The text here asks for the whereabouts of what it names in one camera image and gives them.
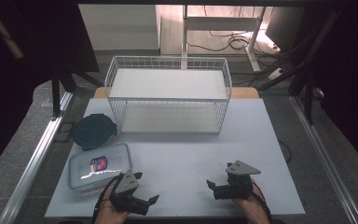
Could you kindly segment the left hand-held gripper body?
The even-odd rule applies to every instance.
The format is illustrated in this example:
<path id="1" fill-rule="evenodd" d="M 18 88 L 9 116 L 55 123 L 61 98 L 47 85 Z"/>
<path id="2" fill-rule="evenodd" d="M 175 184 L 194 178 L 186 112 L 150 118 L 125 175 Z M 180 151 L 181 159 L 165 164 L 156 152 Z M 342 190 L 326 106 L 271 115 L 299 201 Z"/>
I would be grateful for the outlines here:
<path id="1" fill-rule="evenodd" d="M 110 202 L 118 212 L 129 212 L 145 216 L 148 212 L 148 201 L 138 199 L 133 193 L 139 187 L 138 180 L 131 170 L 120 174 L 112 188 Z"/>

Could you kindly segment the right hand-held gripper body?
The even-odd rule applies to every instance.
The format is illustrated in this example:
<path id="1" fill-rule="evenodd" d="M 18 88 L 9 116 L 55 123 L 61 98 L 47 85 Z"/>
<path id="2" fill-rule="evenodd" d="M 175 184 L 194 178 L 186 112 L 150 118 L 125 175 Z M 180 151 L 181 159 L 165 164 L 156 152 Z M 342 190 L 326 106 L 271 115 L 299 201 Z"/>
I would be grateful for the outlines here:
<path id="1" fill-rule="evenodd" d="M 251 175 L 259 175 L 261 171 L 239 160 L 232 163 L 230 169 L 226 168 L 227 184 L 216 186 L 213 190 L 213 196 L 216 200 L 246 200 L 253 193 Z"/>

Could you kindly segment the clear rectangular food container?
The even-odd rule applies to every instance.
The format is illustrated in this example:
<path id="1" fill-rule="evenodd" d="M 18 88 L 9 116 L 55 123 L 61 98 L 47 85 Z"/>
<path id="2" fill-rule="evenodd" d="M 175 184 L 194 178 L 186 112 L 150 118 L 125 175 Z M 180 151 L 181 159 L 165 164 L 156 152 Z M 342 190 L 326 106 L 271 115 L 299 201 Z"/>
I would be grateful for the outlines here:
<path id="1" fill-rule="evenodd" d="M 93 192 L 131 169 L 131 151 L 125 143 L 81 152 L 69 160 L 69 188 L 81 193 Z"/>

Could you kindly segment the dark round food container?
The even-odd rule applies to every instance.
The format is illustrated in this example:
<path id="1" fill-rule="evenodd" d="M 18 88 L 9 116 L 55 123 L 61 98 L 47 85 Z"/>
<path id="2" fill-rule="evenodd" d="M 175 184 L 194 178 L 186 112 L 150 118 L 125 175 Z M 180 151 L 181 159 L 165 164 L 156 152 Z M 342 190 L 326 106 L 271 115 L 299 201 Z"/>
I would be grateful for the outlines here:
<path id="1" fill-rule="evenodd" d="M 117 125 L 105 114 L 91 114 L 76 123 L 71 136 L 84 151 L 102 146 L 117 135 Z"/>

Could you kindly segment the white wire shelf rack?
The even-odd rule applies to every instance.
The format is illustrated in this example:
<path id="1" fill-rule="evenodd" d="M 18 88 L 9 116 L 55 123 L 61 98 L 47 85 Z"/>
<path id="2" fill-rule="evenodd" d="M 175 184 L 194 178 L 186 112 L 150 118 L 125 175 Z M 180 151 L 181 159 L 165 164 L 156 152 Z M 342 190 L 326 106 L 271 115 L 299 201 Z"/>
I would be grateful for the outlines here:
<path id="1" fill-rule="evenodd" d="M 122 133 L 218 134 L 232 81 L 224 58 L 116 56 L 104 88 Z"/>

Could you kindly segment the person's right hand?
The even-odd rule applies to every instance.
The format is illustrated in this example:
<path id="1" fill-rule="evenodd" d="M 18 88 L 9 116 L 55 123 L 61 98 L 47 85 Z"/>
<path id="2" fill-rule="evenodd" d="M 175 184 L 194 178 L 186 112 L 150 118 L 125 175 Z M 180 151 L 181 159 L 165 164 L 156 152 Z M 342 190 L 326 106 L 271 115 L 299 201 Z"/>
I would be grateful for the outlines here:
<path id="1" fill-rule="evenodd" d="M 251 195 L 248 199 L 232 199 L 244 213 L 248 224 L 270 224 L 269 216 L 267 215 L 263 204 L 260 201 L 265 201 L 264 196 L 260 188 L 256 185 L 256 182 L 253 182 L 253 193 L 256 195 L 254 197 Z"/>

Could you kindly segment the person's left hand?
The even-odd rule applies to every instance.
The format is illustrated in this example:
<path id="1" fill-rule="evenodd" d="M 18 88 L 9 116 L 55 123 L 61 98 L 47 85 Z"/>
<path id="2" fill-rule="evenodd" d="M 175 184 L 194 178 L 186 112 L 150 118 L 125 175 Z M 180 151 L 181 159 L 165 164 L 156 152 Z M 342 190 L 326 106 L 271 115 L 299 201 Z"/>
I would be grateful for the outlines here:
<path id="1" fill-rule="evenodd" d="M 129 212 L 118 212 L 109 201 L 112 189 L 109 188 L 103 196 L 103 200 L 98 208 L 98 214 L 94 224 L 124 224 L 129 216 Z"/>

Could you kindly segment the wooden board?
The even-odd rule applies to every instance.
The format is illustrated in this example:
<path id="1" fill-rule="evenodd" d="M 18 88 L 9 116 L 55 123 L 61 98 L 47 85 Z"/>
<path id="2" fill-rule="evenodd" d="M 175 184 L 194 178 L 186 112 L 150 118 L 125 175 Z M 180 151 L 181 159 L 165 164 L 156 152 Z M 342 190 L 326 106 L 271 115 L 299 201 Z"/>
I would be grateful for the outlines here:
<path id="1" fill-rule="evenodd" d="M 94 93 L 94 98 L 105 98 L 104 88 L 98 88 Z M 253 87 L 233 87 L 231 91 L 232 99 L 258 99 L 259 94 Z"/>

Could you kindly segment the white power strip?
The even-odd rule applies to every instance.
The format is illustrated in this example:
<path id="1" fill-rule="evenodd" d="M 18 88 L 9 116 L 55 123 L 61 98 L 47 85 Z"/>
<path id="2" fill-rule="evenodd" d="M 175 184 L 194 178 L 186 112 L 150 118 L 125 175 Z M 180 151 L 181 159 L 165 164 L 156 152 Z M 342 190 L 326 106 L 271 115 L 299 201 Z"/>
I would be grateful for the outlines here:
<path id="1" fill-rule="evenodd" d="M 268 76 L 268 79 L 269 79 L 269 80 L 273 80 L 273 79 L 275 79 L 276 77 L 279 77 L 283 72 L 284 72 L 283 69 L 277 68 L 276 70 L 274 70 L 274 71 Z"/>

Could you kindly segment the black metal stand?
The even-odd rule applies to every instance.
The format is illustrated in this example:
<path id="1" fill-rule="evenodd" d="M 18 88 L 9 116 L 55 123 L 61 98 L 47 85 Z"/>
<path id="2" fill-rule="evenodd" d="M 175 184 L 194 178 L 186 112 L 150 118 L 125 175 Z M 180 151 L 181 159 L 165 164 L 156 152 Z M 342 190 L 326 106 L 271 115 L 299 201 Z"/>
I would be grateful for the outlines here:
<path id="1" fill-rule="evenodd" d="M 60 86 L 69 93 L 73 93 L 77 89 L 73 74 L 83 78 L 96 87 L 101 87 L 103 83 L 92 77 L 85 71 L 70 63 L 56 63 L 54 71 L 52 72 L 51 87 L 52 87 L 52 103 L 53 103 L 53 118 L 58 118 L 63 111 L 63 102 L 61 101 Z"/>
<path id="2" fill-rule="evenodd" d="M 315 81 L 315 75 L 310 71 L 310 66 L 340 14 L 341 9 L 330 9 L 322 20 L 322 24 L 317 25 L 317 35 L 303 60 L 297 66 L 284 72 L 279 77 L 257 88 L 259 91 L 264 91 L 283 82 L 289 77 L 295 77 L 288 88 L 288 93 L 290 96 L 298 96 L 300 92 L 305 89 L 305 102 L 303 104 L 304 109 L 302 115 L 310 125 L 313 124 L 311 113 Z"/>

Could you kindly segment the white cabinet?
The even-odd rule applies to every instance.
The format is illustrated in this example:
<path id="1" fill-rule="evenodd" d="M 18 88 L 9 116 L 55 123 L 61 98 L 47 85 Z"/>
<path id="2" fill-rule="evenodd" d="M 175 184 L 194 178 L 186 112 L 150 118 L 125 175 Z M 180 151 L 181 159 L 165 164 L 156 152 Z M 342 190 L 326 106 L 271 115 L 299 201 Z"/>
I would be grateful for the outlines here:
<path id="1" fill-rule="evenodd" d="M 94 50 L 159 49 L 157 6 L 80 4 L 79 9 Z"/>

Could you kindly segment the aluminium rail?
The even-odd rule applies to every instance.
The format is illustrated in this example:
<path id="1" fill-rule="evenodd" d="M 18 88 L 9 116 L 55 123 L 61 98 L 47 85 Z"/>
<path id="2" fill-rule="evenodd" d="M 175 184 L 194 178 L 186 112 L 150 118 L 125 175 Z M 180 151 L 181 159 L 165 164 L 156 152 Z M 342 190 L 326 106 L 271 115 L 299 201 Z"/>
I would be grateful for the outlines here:
<path id="1" fill-rule="evenodd" d="M 0 216 L 0 224 L 14 223 L 26 199 L 26 196 L 34 183 L 38 170 L 42 165 L 45 156 L 48 153 L 48 148 L 52 143 L 54 135 L 58 131 L 62 123 L 63 114 L 65 113 L 68 105 L 70 104 L 72 97 L 73 94 L 66 91 L 60 99 L 60 112 L 48 123 L 47 128 L 45 129 L 42 137 L 40 138 L 31 159 L 27 163 L 27 166 L 25 167 L 16 188 L 13 190 L 13 193 L 11 194 L 7 205 Z"/>
<path id="2" fill-rule="evenodd" d="M 342 180 L 334 163 L 332 162 L 324 143 L 313 125 L 306 119 L 305 108 L 298 97 L 290 96 L 289 100 L 317 154 L 324 172 L 326 173 L 332 188 L 351 224 L 358 224 L 358 207 L 351 196 L 351 193 Z"/>

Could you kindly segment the white desk frame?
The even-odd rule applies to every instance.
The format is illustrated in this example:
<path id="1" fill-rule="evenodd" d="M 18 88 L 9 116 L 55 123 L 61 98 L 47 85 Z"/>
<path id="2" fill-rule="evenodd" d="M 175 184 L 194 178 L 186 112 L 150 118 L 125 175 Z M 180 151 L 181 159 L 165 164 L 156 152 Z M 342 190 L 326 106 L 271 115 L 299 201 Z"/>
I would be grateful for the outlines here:
<path id="1" fill-rule="evenodd" d="M 246 31 L 250 32 L 251 39 L 245 47 L 245 51 L 253 71 L 261 71 L 255 57 L 255 43 L 264 19 L 266 7 L 262 7 L 259 15 L 252 18 L 241 17 L 190 17 L 187 13 L 187 5 L 183 5 L 183 41 L 181 56 L 187 56 L 187 32 L 188 31 Z"/>

